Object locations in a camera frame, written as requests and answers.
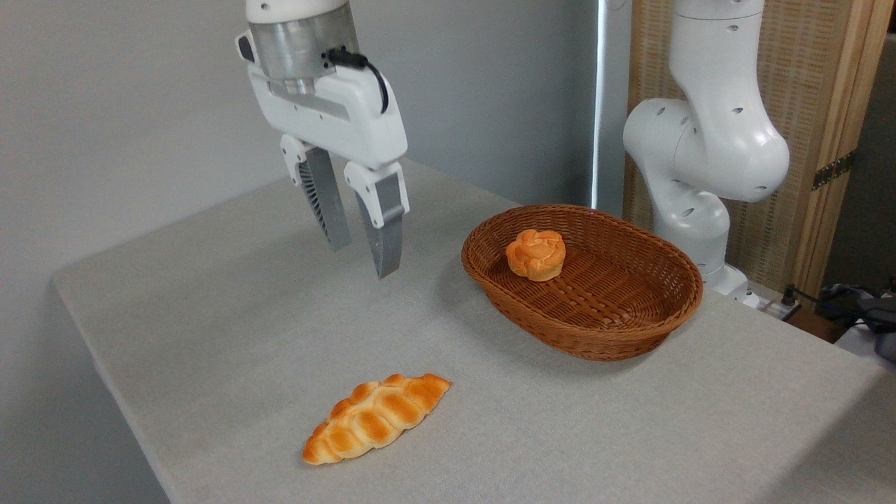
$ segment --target black cable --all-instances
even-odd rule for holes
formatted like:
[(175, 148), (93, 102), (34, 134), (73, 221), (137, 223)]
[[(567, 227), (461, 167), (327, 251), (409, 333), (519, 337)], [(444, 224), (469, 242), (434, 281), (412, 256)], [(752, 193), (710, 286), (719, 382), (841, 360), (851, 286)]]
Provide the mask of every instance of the black cable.
[(376, 75), (376, 81), (380, 84), (380, 96), (383, 97), (383, 109), (380, 110), (380, 114), (385, 114), (386, 109), (389, 108), (389, 90), (386, 89), (386, 81), (383, 79), (380, 71), (369, 61), (367, 62), (367, 68)]
[(349, 52), (345, 49), (344, 46), (340, 49), (330, 49), (326, 52), (326, 54), (321, 54), (321, 56), (325, 56), (334, 65), (348, 66), (357, 70), (369, 68), (376, 77), (376, 83), (380, 86), (380, 97), (383, 100), (383, 109), (380, 110), (380, 114), (386, 113), (386, 110), (389, 108), (389, 90), (386, 88), (386, 81), (383, 78), (383, 75), (380, 74), (380, 71), (370, 63), (370, 60), (367, 59), (367, 56), (359, 53)]
[[(843, 315), (846, 315), (846, 316), (849, 316), (852, 318), (861, 318), (862, 320), (865, 320), (868, 322), (874, 322), (875, 324), (882, 324), (884, 326), (892, 326), (893, 325), (893, 322), (891, 320), (883, 320), (883, 319), (876, 318), (876, 317), (869, 317), (868, 315), (862, 315), (861, 313), (858, 313), (856, 311), (852, 311), (849, 309), (840, 308), (840, 307), (836, 307), (834, 305), (830, 305), (822, 300), (814, 298), (814, 297), (806, 294), (805, 292), (797, 289), (797, 287), (794, 286), (792, 283), (787, 286), (787, 291), (790, 291), (790, 292), (784, 293), (785, 298), (788, 296), (789, 293), (790, 293), (790, 296), (792, 297), (792, 292), (795, 292), (796, 294), (799, 294), (800, 297), (806, 298), (807, 300), (812, 301), (813, 303), (817, 304), (818, 306), (827, 308), (830, 311), (836, 311), (838, 313), (842, 313)], [(893, 311), (891, 311), (889, 309), (885, 309), (885, 308), (879, 308), (879, 309), (881, 311), (885, 311), (887, 313), (894, 313)]]

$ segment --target robotic arm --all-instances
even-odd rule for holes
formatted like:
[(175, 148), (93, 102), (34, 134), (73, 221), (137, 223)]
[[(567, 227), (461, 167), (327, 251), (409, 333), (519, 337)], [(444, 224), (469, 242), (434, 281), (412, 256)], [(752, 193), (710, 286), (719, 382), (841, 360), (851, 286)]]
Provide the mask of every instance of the robotic arm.
[(625, 149), (650, 192), (655, 232), (697, 264), (708, 288), (746, 298), (725, 265), (720, 197), (756, 202), (787, 175), (787, 143), (756, 81), (763, 0), (676, 0), (669, 68), (687, 101), (652, 99), (625, 123)]
[(350, 243), (329, 153), (349, 160), (379, 278), (398, 269), (401, 216), (409, 211), (398, 159), (408, 150), (392, 87), (357, 53), (349, 0), (246, 0), (237, 37), (262, 113), (332, 248)]

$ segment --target pastry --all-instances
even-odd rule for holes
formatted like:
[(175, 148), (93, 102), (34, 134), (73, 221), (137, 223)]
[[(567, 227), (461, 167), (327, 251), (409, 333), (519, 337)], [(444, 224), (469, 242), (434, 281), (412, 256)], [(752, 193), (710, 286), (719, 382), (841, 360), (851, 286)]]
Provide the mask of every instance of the pastry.
[(396, 374), (383, 383), (362, 383), (314, 430), (302, 459), (311, 465), (332, 464), (382, 448), (417, 427), (450, 386), (450, 381), (431, 373), (418, 378)]
[(566, 258), (563, 236), (553, 230), (525, 230), (506, 249), (511, 271), (535, 282), (560, 274)]

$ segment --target table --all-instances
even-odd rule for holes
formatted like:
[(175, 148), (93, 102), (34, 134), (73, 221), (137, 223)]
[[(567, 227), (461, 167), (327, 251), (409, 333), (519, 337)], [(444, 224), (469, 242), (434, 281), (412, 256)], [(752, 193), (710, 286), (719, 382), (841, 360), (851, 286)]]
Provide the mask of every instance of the table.
[[(896, 501), (894, 376), (714, 292), (647, 355), (557, 352), (461, 266), (513, 203), (405, 166), (381, 281), (352, 194), (333, 253), (287, 181), (54, 277), (172, 502)], [(389, 447), (301, 461), (338, 400), (395, 372), (453, 387)]]

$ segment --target white wall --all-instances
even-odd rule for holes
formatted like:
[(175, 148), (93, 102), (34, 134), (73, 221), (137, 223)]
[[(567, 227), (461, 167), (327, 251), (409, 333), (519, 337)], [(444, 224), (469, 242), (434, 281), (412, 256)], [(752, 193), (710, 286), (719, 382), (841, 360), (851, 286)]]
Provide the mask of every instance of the white wall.
[[(587, 202), (593, 2), (352, 8), (412, 159)], [(0, 501), (165, 501), (48, 280), (285, 178), (233, 49), (245, 26), (240, 0), (0, 3)]]

